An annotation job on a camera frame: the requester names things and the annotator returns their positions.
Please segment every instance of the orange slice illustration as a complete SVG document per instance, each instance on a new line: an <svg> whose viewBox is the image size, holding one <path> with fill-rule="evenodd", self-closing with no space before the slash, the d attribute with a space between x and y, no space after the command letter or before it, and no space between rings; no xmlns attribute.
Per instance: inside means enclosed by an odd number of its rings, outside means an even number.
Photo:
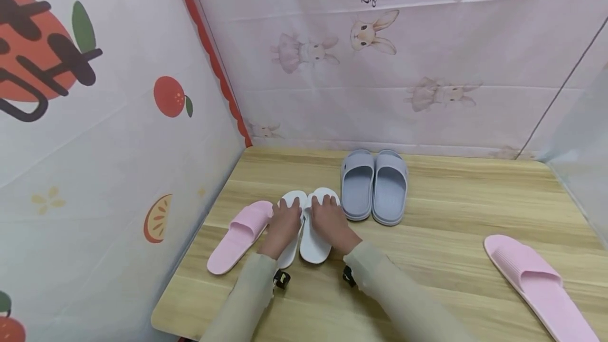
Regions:
<svg viewBox="0 0 608 342"><path fill-rule="evenodd" d="M167 194L154 203L144 221L144 236L150 243L160 243L165 239L165 228L173 194Z"/></svg>

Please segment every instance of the slipper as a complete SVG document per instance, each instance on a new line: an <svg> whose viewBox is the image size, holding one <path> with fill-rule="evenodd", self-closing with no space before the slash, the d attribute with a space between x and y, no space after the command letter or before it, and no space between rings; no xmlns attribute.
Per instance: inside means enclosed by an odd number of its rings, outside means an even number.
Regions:
<svg viewBox="0 0 608 342"><path fill-rule="evenodd" d="M331 245L312 229L312 222L310 219L312 214L312 198L316 197L317 200L322 203L323 197L326 194L335 197L337 204L340 205L340 198L338 198L335 191L328 189L327 187L320 187L308 195L307 205L304 209L304 231L300 243L300 256L305 261L313 264L323 263L327 260L329 251L331 251Z"/></svg>
<svg viewBox="0 0 608 342"><path fill-rule="evenodd" d="M372 215L380 225L399 225L407 197L407 165L393 150L381 150L376 156L376 177Z"/></svg>
<svg viewBox="0 0 608 342"><path fill-rule="evenodd" d="M353 150L341 165L341 198L346 218L363 221L372 212L374 157L368 150Z"/></svg>
<svg viewBox="0 0 608 342"><path fill-rule="evenodd" d="M288 266L293 263L293 260L296 258L296 252L298 249L298 239L300 239L300 234L304 227L304 207L306 207L306 203L308 202L307 195L301 190L293 190L283 196L285 202L287 202L287 206L293 205L293 201L296 198L300 198L300 209L302 210L301 218L300 218L300 231L298 231L297 236L289 243L287 247L283 250L280 257L277 259L279 263L279 269L284 270Z"/></svg>
<svg viewBox="0 0 608 342"><path fill-rule="evenodd" d="M209 256L207 269L212 274L225 274L236 265L260 237L272 217L272 203L253 202L245 206L228 226L228 232Z"/></svg>
<svg viewBox="0 0 608 342"><path fill-rule="evenodd" d="M500 273L532 308L557 342L600 342L564 290L562 279L532 247L505 235L483 246Z"/></svg>

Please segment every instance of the wooden table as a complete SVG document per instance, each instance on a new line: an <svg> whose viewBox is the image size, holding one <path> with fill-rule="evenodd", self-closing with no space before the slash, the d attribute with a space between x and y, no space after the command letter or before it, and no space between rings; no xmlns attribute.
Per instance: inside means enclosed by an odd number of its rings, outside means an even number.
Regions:
<svg viewBox="0 0 608 342"><path fill-rule="evenodd" d="M245 150L152 314L159 330L198 341L228 296L243 263L221 277L207 258L244 206L278 201L319 186L340 193L345 151ZM363 239L435 295L480 341L552 341L489 261L483 239L505 234L534 247L608 341L608 253L568 194L542 163L404 155L409 166L405 216L395 227L370 217L352 223ZM260 241L250 251L255 251ZM341 278L344 263L299 257L287 291L275 289L254 341L401 341L381 307Z"/></svg>

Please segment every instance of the beige sleeve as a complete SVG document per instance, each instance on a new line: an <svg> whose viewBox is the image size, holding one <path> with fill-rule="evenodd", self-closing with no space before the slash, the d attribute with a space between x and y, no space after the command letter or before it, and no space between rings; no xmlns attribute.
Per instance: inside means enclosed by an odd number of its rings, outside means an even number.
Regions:
<svg viewBox="0 0 608 342"><path fill-rule="evenodd" d="M360 290L375 299L407 341L477 342L462 323L369 242L344 257Z"/></svg>
<svg viewBox="0 0 608 342"><path fill-rule="evenodd" d="M252 254L232 292L209 325L201 342L249 342L264 309L272 299L277 261Z"/></svg>

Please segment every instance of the hand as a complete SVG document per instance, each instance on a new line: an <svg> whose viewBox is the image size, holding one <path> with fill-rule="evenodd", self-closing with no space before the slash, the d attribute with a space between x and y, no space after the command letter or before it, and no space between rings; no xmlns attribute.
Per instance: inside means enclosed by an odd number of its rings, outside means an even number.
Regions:
<svg viewBox="0 0 608 342"><path fill-rule="evenodd" d="M291 207L287 206L284 198L281 198L279 205L272 205L273 215L268 223L268 233L258 249L258 254L277 260L300 232L301 212L299 198L293 201Z"/></svg>
<svg viewBox="0 0 608 342"><path fill-rule="evenodd" d="M348 255L361 242L361 238L348 226L346 214L336 198L326 194L323 203L312 198L312 228L339 253Z"/></svg>

